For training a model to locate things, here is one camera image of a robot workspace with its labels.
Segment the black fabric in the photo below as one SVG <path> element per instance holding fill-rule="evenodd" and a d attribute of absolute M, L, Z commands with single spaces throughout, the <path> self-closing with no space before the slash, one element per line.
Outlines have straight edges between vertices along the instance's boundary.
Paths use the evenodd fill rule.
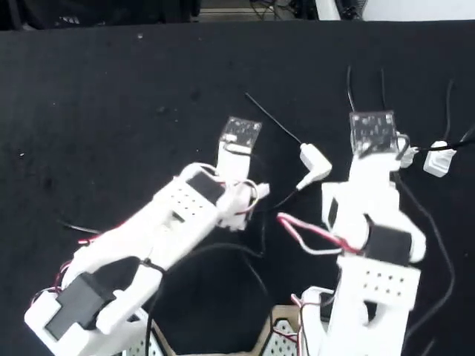
<path fill-rule="evenodd" d="M 455 78 L 455 140 L 474 120 L 474 35 L 473 22 L 185 24 L 1 34 L 0 353 L 49 355 L 23 314 L 84 237 L 56 219 L 99 230 L 120 224 L 187 163 L 213 163 L 228 116 L 264 123 L 255 153 L 268 165 L 271 202 L 295 187 L 306 172 L 298 145 L 249 104 L 244 91 L 303 142 L 315 143 L 333 163 L 328 180 L 339 181 L 351 161 L 347 65 L 353 65 L 361 111 L 381 110 L 384 66 L 397 128 L 423 146 L 444 133 L 445 87 Z M 411 352 L 434 336 L 432 355 L 472 353 L 473 157 L 472 148 L 459 150 L 441 179 L 422 171 L 424 154 L 402 172 L 440 225 L 458 272 L 454 296 L 416 334 Z M 258 165 L 252 170 L 254 177 L 260 173 Z M 320 201 L 315 184 L 282 210 L 318 223 Z M 404 195 L 402 207 L 427 233 L 413 320 L 445 291 L 448 274 L 428 222 Z M 267 256 L 255 268 L 274 301 L 288 303 L 291 292 L 311 285 L 332 288 L 335 258 L 306 255 L 269 221 Z M 216 230 L 204 243 L 242 241 L 259 249 L 259 227 L 256 215 L 246 233 Z M 327 246 L 317 237 L 308 240 Z M 167 277 L 154 317 L 177 352 L 252 348 L 269 308 L 239 253 L 207 254 Z"/>

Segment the black cord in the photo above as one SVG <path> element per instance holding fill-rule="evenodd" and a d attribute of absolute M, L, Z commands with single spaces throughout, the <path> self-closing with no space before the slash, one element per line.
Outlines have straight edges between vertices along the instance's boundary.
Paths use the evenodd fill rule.
<path fill-rule="evenodd" d="M 266 208 L 264 210 L 257 210 L 256 212 L 257 213 L 259 213 L 259 212 L 269 212 L 269 211 L 275 210 L 277 208 L 280 208 L 282 205 L 284 205 L 286 202 L 288 202 L 290 199 L 292 199 L 297 193 L 298 193 L 298 190 L 294 189 L 289 194 L 287 194 L 287 196 L 285 198 L 283 198 L 280 202 L 275 203 L 270 208 Z"/>
<path fill-rule="evenodd" d="M 409 140 L 409 136 L 408 135 L 402 135 L 402 134 L 399 134 L 397 135 L 397 138 L 398 139 L 404 139 L 404 146 L 402 147 L 401 150 L 399 150 L 399 153 L 398 155 L 396 156 L 396 161 L 399 161 L 402 159 L 402 157 L 404 156 L 404 154 L 406 153 L 406 151 L 408 150 L 409 146 L 410 146 L 410 140 Z"/>
<path fill-rule="evenodd" d="M 417 148 L 418 152 L 429 152 L 429 151 L 445 151 L 445 150 L 456 150 L 457 148 L 462 148 L 469 146 L 475 143 L 475 139 L 465 139 L 464 141 L 459 141 L 455 143 L 449 143 L 446 146 L 440 147 L 429 147 L 429 148 Z"/>
<path fill-rule="evenodd" d="M 351 111 L 354 113 L 355 109 L 355 102 L 353 101 L 353 84 L 352 84 L 352 76 L 351 76 L 351 65 L 347 68 L 347 95 L 348 101 L 350 102 Z"/>
<path fill-rule="evenodd" d="M 10 18 L 15 30 L 23 30 L 22 18 L 17 0 L 8 0 L 8 9 L 10 10 Z"/>
<path fill-rule="evenodd" d="M 439 228 L 437 227 L 437 224 L 430 214 L 430 212 L 422 206 L 422 204 L 417 200 L 416 196 L 414 196 L 413 192 L 409 189 L 409 187 L 402 181 L 401 177 L 397 172 L 394 172 L 393 174 L 394 180 L 397 185 L 399 185 L 402 190 L 406 193 L 406 195 L 412 200 L 413 204 L 417 207 L 417 209 L 429 220 L 429 223 L 433 229 L 433 233 L 436 237 L 437 244 L 439 245 L 440 251 L 442 252 L 442 256 L 444 257 L 444 261 L 447 264 L 447 270 L 450 275 L 450 282 L 447 288 L 447 291 L 444 293 L 442 298 L 440 298 L 432 307 L 429 308 L 425 312 L 422 317 L 417 320 L 413 325 L 409 327 L 409 329 L 406 331 L 405 339 L 404 339 L 404 344 L 408 342 L 410 337 L 424 324 L 426 323 L 432 316 L 435 315 L 435 313 L 438 312 L 438 310 L 441 309 L 441 307 L 444 306 L 444 304 L 447 303 L 451 295 L 453 294 L 453 289 L 455 286 L 455 267 L 453 266 L 452 260 L 447 252 L 447 249 L 444 244 L 444 240 L 442 239 L 442 235 L 440 234 Z"/>
<path fill-rule="evenodd" d="M 379 76 L 381 78 L 381 103 L 383 104 L 383 110 L 386 111 L 386 76 L 384 74 L 384 68 L 379 70 Z"/>
<path fill-rule="evenodd" d="M 447 85 L 447 91 L 445 92 L 445 132 L 442 139 L 448 141 L 448 136 L 451 133 L 451 97 L 452 97 L 453 79 L 451 79 Z"/>
<path fill-rule="evenodd" d="M 230 251 L 241 251 L 243 253 L 248 254 L 249 256 L 261 258 L 262 254 L 254 252 L 252 249 L 246 247 L 246 246 L 241 246 L 241 245 L 236 245 L 234 243 L 215 243 L 213 245 L 208 245 L 204 246 L 202 248 L 199 248 L 197 250 L 194 250 L 187 254 L 185 257 L 183 257 L 181 260 L 179 260 L 177 263 L 175 263 L 167 272 L 166 274 L 170 274 L 173 271 L 179 269 L 181 265 L 189 262 L 190 260 L 193 260 L 196 257 L 200 257 L 202 254 L 205 254 L 210 251 L 216 251 L 216 250 L 230 250 Z M 157 301 L 159 300 L 159 289 L 155 292 L 153 299 L 150 303 L 150 307 L 148 309 L 148 318 L 147 318 L 147 327 L 145 330 L 145 356 L 149 356 L 149 343 L 150 343 L 150 335 L 151 335 L 151 323 L 152 323 L 152 312 L 155 309 L 155 306 L 157 304 Z"/>
<path fill-rule="evenodd" d="M 475 124 L 472 124 L 470 128 L 467 130 L 467 132 L 464 133 L 462 138 L 460 139 L 460 142 L 464 142 L 468 137 L 470 137 L 475 131 Z"/>
<path fill-rule="evenodd" d="M 287 130 L 273 115 L 271 115 L 269 113 L 269 111 L 267 111 L 266 109 L 263 108 L 263 106 L 261 104 L 258 103 L 258 101 L 256 99 L 254 99 L 251 94 L 249 93 L 245 93 L 244 94 L 246 96 L 247 99 L 249 99 L 252 104 L 254 104 L 255 106 L 257 106 L 259 108 L 259 110 L 261 110 L 267 117 L 269 117 L 279 128 L 281 128 L 282 130 L 284 130 L 284 132 L 289 135 L 290 137 L 292 137 L 295 141 L 298 142 L 299 145 L 302 144 L 302 141 L 296 136 L 294 135 L 292 132 L 290 132 L 289 130 Z"/>
<path fill-rule="evenodd" d="M 421 353 L 421 356 L 429 356 L 430 351 L 436 343 L 436 339 L 432 339 L 429 344 L 425 347 L 424 351 Z"/>

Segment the robotic arm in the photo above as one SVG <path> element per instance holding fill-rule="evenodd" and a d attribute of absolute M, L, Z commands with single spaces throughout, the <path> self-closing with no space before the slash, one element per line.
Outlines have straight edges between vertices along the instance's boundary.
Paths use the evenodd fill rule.
<path fill-rule="evenodd" d="M 341 277 L 328 326 L 321 322 L 321 293 L 302 295 L 301 325 L 311 356 L 399 356 L 409 312 L 416 301 L 425 236 L 399 210 L 390 181 L 404 154 L 392 112 L 351 113 L 353 161 L 346 182 L 322 184 L 322 220 L 335 236 L 359 251 L 337 259 Z M 366 303 L 376 304 L 369 320 Z"/>
<path fill-rule="evenodd" d="M 236 131 L 236 126 L 244 129 Z M 137 310 L 158 290 L 163 272 L 215 226 L 245 228 L 250 199 L 257 202 L 269 193 L 268 185 L 249 184 L 247 179 L 249 155 L 260 129 L 261 124 L 231 118 L 220 147 L 233 145 L 244 153 L 226 151 L 218 167 L 230 159 L 240 160 L 240 166 L 188 165 L 129 220 L 74 254 L 61 287 L 42 293 L 24 316 L 52 353 L 110 356 L 127 349 L 145 333 Z M 242 142 L 243 135 L 249 137 Z M 126 257 L 140 261 L 132 283 L 125 291 L 105 290 L 93 273 Z"/>

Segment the white connector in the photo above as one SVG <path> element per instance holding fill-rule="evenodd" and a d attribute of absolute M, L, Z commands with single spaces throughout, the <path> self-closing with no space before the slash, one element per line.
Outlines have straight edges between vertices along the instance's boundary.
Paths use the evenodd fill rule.
<path fill-rule="evenodd" d="M 310 143 L 302 143 L 300 146 L 300 159 L 309 173 L 296 185 L 298 191 L 312 182 L 324 179 L 332 171 L 330 161 Z"/>
<path fill-rule="evenodd" d="M 446 141 L 435 141 L 431 147 L 446 146 Z M 455 150 L 429 151 L 424 162 L 424 171 L 440 178 L 447 174 L 451 167 L 452 157 Z"/>

